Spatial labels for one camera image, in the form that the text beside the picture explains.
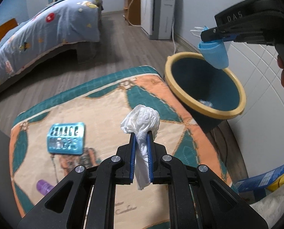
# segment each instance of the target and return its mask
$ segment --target wooden floor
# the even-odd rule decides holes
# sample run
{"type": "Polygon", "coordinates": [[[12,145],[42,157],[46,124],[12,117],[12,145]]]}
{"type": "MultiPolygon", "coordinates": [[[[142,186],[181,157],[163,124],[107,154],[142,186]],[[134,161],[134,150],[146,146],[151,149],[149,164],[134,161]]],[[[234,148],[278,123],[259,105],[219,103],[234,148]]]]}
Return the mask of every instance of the wooden floor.
{"type": "MultiPolygon", "coordinates": [[[[78,65],[75,51],[62,53],[35,67],[29,74],[0,94],[0,129],[10,135],[16,116],[62,91],[92,79],[140,65],[154,67],[161,76],[168,56],[173,54],[169,40],[148,40],[141,28],[128,26],[121,13],[103,14],[101,43],[97,56],[78,65]]],[[[178,46],[178,52],[185,51],[178,46]]],[[[234,181],[247,177],[240,150],[228,124],[221,126],[228,142],[228,169],[234,181]]],[[[224,159],[224,140],[216,141],[224,159]]]]}

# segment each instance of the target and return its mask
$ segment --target white tissue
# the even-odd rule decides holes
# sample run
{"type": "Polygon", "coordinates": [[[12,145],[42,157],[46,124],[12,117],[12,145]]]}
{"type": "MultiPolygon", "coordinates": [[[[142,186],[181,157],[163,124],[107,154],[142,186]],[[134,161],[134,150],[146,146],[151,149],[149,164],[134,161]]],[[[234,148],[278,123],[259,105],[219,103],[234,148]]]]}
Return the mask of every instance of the white tissue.
{"type": "Polygon", "coordinates": [[[153,138],[157,136],[160,125],[158,111],[144,105],[136,106],[122,121],[124,133],[135,133],[137,140],[135,153],[135,177],[138,189],[142,190],[150,184],[147,155],[147,132],[152,131],[153,138]]]}

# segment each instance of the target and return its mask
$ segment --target white fur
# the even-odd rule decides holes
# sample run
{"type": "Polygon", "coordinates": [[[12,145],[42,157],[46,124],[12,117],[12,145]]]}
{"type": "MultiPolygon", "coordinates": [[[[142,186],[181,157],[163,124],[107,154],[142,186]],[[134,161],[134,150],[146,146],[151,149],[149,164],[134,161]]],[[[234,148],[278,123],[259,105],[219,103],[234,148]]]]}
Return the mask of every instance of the white fur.
{"type": "Polygon", "coordinates": [[[266,220],[271,229],[284,213],[284,185],[251,207],[266,220]]]}

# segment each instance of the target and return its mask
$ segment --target trash can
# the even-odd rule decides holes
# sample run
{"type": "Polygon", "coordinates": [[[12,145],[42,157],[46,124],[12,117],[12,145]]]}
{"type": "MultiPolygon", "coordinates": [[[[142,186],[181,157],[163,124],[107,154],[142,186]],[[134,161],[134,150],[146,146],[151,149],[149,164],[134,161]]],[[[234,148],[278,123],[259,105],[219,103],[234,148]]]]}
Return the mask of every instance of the trash can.
{"type": "Polygon", "coordinates": [[[221,121],[242,114],[246,94],[228,69],[216,69],[201,54],[181,52],[167,58],[165,80],[174,95],[208,133],[221,121]],[[199,101],[212,103],[208,107],[199,101]]]}

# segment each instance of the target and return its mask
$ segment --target yellow bucket rim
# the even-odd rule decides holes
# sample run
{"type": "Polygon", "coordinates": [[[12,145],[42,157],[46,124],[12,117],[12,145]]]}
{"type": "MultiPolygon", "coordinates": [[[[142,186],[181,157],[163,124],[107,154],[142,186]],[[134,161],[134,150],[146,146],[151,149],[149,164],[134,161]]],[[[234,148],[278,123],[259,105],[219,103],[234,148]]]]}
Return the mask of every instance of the yellow bucket rim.
{"type": "Polygon", "coordinates": [[[173,56],[167,57],[167,61],[165,64],[165,80],[169,86],[169,88],[172,90],[172,92],[186,105],[188,105],[190,108],[198,111],[199,113],[215,118],[220,120],[229,120],[237,115],[241,115],[245,109],[246,106],[246,93],[244,90],[244,87],[240,83],[239,79],[233,74],[233,72],[229,68],[223,69],[225,73],[232,79],[232,81],[235,83],[238,92],[239,92],[239,104],[238,107],[230,110],[230,111],[221,111],[214,108],[207,107],[200,103],[199,101],[195,100],[191,96],[189,96],[175,81],[172,73],[171,73],[171,67],[172,65],[178,61],[179,59],[183,58],[196,58],[196,59],[202,59],[204,60],[203,56],[199,53],[194,52],[180,52],[176,53],[173,56]]]}

